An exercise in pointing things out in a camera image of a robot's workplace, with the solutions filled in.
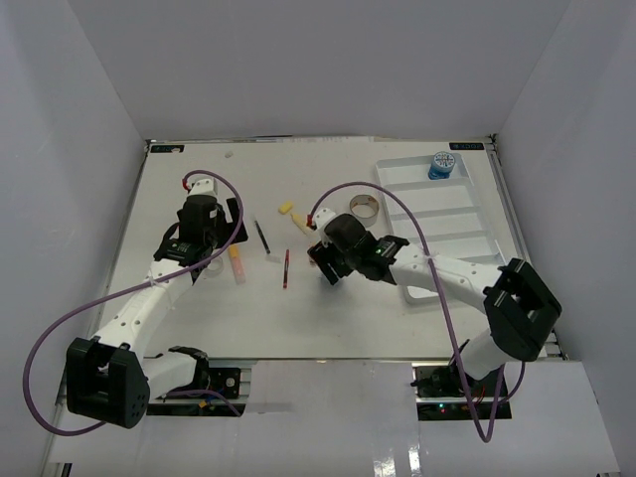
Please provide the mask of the orange pink highlighter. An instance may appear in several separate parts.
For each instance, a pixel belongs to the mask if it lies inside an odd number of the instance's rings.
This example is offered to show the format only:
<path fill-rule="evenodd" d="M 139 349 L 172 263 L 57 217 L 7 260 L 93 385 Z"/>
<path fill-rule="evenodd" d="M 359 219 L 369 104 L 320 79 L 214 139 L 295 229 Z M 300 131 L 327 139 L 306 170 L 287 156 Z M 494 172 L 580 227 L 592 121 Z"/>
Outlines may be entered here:
<path fill-rule="evenodd" d="M 245 274 L 239 253 L 239 247 L 236 244 L 232 244 L 229 246 L 228 252 L 236 284 L 245 284 Z"/>

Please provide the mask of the yellow white highlighter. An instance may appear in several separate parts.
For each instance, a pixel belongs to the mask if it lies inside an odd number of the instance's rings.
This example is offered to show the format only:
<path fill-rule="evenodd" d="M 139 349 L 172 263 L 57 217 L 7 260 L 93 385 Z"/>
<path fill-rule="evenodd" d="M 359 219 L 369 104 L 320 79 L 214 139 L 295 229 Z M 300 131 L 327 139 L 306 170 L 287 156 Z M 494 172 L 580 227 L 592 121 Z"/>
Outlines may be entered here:
<path fill-rule="evenodd" d="M 307 225 L 306 215 L 293 213 L 290 215 L 290 218 L 292 223 L 295 224 L 303 234 L 305 234 L 308 237 L 310 237 L 313 234 L 312 229 Z"/>

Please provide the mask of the clear tape roll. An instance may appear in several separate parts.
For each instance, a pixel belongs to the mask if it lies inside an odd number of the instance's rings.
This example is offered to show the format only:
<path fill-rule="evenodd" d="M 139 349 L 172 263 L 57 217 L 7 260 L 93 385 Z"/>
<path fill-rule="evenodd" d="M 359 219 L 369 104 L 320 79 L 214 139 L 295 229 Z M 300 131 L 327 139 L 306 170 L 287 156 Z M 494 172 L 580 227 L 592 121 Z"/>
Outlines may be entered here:
<path fill-rule="evenodd" d="M 204 272 L 209 276 L 216 276 L 223 272 L 224 263 L 221 257 L 217 257 L 210 261 L 210 263 L 205 268 Z"/>

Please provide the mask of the brown packing tape roll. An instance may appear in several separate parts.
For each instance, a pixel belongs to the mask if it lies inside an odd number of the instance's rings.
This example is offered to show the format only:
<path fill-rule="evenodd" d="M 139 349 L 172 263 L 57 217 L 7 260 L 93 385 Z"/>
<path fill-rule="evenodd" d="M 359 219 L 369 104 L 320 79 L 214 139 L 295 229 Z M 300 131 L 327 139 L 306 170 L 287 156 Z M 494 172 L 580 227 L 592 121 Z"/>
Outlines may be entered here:
<path fill-rule="evenodd" d="M 365 227 L 372 227 L 380 213 L 380 203 L 372 195 L 360 194 L 349 202 L 349 212 Z"/>

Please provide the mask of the blue tape roll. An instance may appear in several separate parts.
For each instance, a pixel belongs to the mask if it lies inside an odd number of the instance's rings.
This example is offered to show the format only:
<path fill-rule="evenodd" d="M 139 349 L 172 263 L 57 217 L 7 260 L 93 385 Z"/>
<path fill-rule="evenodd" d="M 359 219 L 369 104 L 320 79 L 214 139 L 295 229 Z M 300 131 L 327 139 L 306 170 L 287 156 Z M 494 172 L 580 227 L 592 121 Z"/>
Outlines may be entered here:
<path fill-rule="evenodd" d="M 456 157 L 447 151 L 439 151 L 432 156 L 428 178 L 430 180 L 448 179 L 456 165 Z"/>

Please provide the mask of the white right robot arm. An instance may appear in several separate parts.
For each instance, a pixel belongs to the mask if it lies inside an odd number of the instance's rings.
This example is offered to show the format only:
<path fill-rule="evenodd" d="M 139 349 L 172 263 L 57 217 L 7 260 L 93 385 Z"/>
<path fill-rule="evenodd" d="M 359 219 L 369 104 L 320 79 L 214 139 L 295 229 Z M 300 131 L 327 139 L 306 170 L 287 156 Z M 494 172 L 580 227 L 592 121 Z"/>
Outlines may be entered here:
<path fill-rule="evenodd" d="M 462 344 L 447 366 L 414 382 L 424 396 L 469 397 L 501 366 L 535 361 L 562 313 L 524 260 L 496 266 L 427 255 L 405 238 L 375 238 L 353 215 L 329 209 L 316 213 L 311 227 L 320 240 L 308 255 L 331 284 L 358 272 L 371 281 L 435 292 L 486 316 L 486 331 Z"/>

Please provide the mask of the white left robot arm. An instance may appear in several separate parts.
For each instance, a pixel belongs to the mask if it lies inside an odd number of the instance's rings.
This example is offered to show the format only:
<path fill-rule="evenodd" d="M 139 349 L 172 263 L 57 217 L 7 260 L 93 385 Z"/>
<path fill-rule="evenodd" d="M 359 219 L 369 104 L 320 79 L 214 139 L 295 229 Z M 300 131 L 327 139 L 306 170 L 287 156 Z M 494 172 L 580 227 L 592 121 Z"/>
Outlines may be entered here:
<path fill-rule="evenodd" d="M 153 254 L 142 289 L 91 338 L 76 338 L 69 345 L 69 412 L 132 428 L 153 399 L 170 394 L 197 397 L 214 389 L 218 373 L 205 352 L 173 346 L 151 357 L 147 348 L 214 252 L 247 239 L 242 203 L 229 198 L 221 205 L 212 193 L 191 194 L 177 218 Z"/>

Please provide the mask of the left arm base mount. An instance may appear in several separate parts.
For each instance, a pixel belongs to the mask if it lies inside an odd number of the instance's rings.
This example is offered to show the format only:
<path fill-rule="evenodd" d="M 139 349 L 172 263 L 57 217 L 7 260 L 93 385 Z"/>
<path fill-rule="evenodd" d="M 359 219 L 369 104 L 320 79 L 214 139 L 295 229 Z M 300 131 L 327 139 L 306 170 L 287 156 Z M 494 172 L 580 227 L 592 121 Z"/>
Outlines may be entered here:
<path fill-rule="evenodd" d="M 197 382 L 177 388 L 148 405 L 149 416 L 240 417 L 250 393 L 248 362 L 210 361 Z"/>

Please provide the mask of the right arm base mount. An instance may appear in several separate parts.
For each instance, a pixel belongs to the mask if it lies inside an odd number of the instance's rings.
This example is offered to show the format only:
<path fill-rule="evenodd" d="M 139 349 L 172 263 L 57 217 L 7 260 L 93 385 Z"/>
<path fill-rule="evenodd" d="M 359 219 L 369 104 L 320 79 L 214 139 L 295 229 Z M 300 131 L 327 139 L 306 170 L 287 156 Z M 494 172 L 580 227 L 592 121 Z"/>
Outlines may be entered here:
<path fill-rule="evenodd" d="M 481 381 L 468 378 L 470 397 L 476 415 L 482 421 L 490 418 L 497 380 L 497 371 L 491 372 Z M 468 398 L 448 366 L 415 364 L 410 386 L 415 393 L 420 422 L 472 420 Z"/>

